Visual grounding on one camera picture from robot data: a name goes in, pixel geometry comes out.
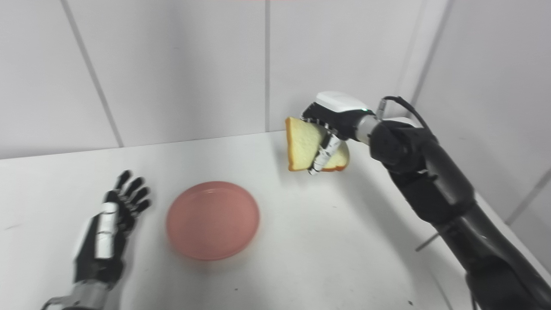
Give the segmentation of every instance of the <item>white wall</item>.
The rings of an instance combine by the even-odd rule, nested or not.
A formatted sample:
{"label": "white wall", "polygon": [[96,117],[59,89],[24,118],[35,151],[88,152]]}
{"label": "white wall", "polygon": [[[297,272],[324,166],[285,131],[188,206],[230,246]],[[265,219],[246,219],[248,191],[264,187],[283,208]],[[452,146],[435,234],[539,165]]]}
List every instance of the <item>white wall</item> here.
{"label": "white wall", "polygon": [[0,158],[117,147],[59,1],[0,1]]}
{"label": "white wall", "polygon": [[281,130],[322,90],[410,98],[443,4],[3,1],[0,158]]}
{"label": "white wall", "polygon": [[[549,16],[545,0],[454,1],[416,106],[476,189],[551,270],[550,185],[531,201],[551,168]],[[511,217],[522,205],[528,209]]]}

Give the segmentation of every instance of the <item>pink plate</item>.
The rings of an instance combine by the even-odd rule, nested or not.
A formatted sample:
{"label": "pink plate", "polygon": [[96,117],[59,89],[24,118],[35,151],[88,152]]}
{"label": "pink plate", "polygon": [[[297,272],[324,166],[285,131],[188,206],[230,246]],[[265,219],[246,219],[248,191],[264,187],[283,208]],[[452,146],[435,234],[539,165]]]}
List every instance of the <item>pink plate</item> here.
{"label": "pink plate", "polygon": [[260,214],[245,189],[228,182],[201,183],[186,190],[170,206],[166,231],[181,254],[218,260],[243,250],[258,228]]}

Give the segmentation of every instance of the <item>white bread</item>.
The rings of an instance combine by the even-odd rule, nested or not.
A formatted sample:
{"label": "white bread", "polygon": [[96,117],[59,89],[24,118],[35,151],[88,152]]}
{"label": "white bread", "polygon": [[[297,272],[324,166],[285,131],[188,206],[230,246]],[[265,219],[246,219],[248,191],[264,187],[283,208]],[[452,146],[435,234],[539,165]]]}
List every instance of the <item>white bread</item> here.
{"label": "white bread", "polygon": [[[320,143],[325,137],[326,129],[318,124],[307,123],[294,117],[285,120],[287,130],[287,155],[289,157],[289,171],[308,169]],[[348,146],[342,142],[322,171],[341,171],[350,161]]]}

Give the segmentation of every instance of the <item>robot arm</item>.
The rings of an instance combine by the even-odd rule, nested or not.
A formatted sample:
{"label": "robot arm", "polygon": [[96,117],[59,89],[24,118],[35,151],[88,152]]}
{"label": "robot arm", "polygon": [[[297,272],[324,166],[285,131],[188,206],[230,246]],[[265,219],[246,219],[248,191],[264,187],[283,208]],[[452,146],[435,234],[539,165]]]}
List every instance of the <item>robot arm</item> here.
{"label": "robot arm", "polygon": [[[423,127],[383,120],[386,100],[405,106]],[[385,97],[374,113],[343,93],[324,92],[302,119],[324,126],[330,138],[370,145],[415,213],[435,227],[465,268],[483,310],[551,309],[551,288],[480,209],[473,186],[405,100]],[[322,167],[324,152],[332,155],[322,143],[315,159]]]}
{"label": "robot arm", "polygon": [[122,277],[122,256],[128,237],[138,216],[151,204],[144,199],[149,189],[142,187],[142,178],[136,178],[123,190],[130,177],[129,170],[119,176],[115,188],[105,195],[102,211],[90,219],[75,258],[72,293],[50,299],[43,310],[53,304],[61,304],[63,310],[104,308],[109,291]]}

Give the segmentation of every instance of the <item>wall seam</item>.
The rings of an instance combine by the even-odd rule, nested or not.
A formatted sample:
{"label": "wall seam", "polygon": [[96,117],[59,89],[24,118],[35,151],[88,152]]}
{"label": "wall seam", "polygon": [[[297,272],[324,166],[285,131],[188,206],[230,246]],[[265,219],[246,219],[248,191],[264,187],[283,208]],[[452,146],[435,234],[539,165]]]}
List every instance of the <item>wall seam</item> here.
{"label": "wall seam", "polygon": [[511,226],[520,215],[530,207],[534,199],[541,193],[545,186],[551,180],[551,168],[549,168],[542,177],[538,180],[538,183],[534,185],[532,190],[522,199],[518,206],[513,210],[511,215],[505,220],[505,224]]}
{"label": "wall seam", "polygon": [[264,1],[264,125],[270,131],[270,0]]}
{"label": "wall seam", "polygon": [[402,68],[400,68],[398,82],[396,83],[396,89],[394,94],[396,96],[401,95],[400,91],[403,86],[404,78],[406,76],[406,72],[408,70],[409,64],[411,63],[411,60],[412,60],[413,47],[415,46],[415,42],[417,41],[417,37],[419,36],[419,27],[421,25],[421,20],[423,20],[423,16],[425,15],[427,1],[428,0],[423,0],[423,2],[421,3],[421,6],[419,7],[419,13],[417,14],[417,18],[415,19],[415,24],[413,25],[413,32],[411,35],[411,39],[409,40],[409,43],[406,49],[406,55],[402,63]]}
{"label": "wall seam", "polygon": [[438,45],[440,44],[440,40],[442,38],[442,34],[444,32],[444,29],[446,28],[446,24],[450,18],[451,10],[453,7],[453,3],[455,0],[448,0],[446,3],[446,8],[444,9],[444,13],[442,15],[442,20],[440,21],[440,24],[438,25],[438,30],[436,31],[436,35],[434,36],[433,43],[430,46],[429,54],[426,57],[425,64],[423,66],[423,69],[421,70],[421,75],[419,76],[419,81],[417,83],[417,86],[415,88],[415,91],[413,92],[412,98],[411,98],[411,104],[413,106],[416,105],[417,99],[419,98],[419,94],[421,93],[421,89],[423,88],[423,84],[425,83],[426,76],[428,75],[428,72],[430,70],[430,66],[433,63],[434,55],[436,54],[436,50],[438,48]]}
{"label": "wall seam", "polygon": [[92,65],[90,55],[88,54],[88,51],[86,50],[86,46],[84,45],[84,40],[82,39],[82,36],[80,35],[80,31],[78,30],[77,22],[74,19],[73,12],[71,12],[71,8],[69,7],[69,3],[67,2],[67,0],[60,0],[60,1],[61,1],[61,6],[65,11],[65,15],[67,16],[67,19],[69,21],[69,26],[73,31],[74,38],[77,41],[77,45],[80,50],[80,53],[82,54],[82,58],[84,59],[84,63],[86,64],[86,68],[88,69],[88,73],[90,74],[90,78],[92,79],[92,83],[94,84],[96,92],[98,93],[98,97],[101,101],[101,106],[103,107],[105,116],[107,117],[109,125],[111,126],[111,130],[113,131],[113,135],[117,140],[118,147],[124,147],[124,144],[122,143],[121,135],[115,124],[115,119],[113,118],[111,109],[107,104],[107,98],[105,97],[105,93],[99,82],[98,75],[96,74],[94,66]]}

